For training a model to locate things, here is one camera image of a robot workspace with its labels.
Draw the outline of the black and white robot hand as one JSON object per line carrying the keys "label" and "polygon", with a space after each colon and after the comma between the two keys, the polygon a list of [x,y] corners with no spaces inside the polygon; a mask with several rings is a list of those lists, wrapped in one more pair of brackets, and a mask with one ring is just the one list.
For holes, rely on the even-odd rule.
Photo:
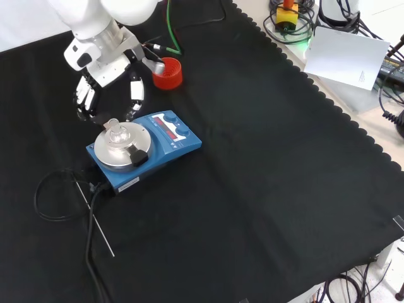
{"label": "black and white robot hand", "polygon": [[133,118],[141,109],[144,85],[143,80],[134,71],[132,63],[141,62],[157,75],[161,75],[165,69],[161,58],[147,58],[146,49],[136,36],[126,27],[120,28],[115,23],[92,38],[73,39],[64,51],[64,57],[74,70],[81,72],[73,95],[76,112],[81,120],[97,124],[109,119],[106,113],[97,112],[101,89],[127,73],[131,77],[132,101],[126,118]]}

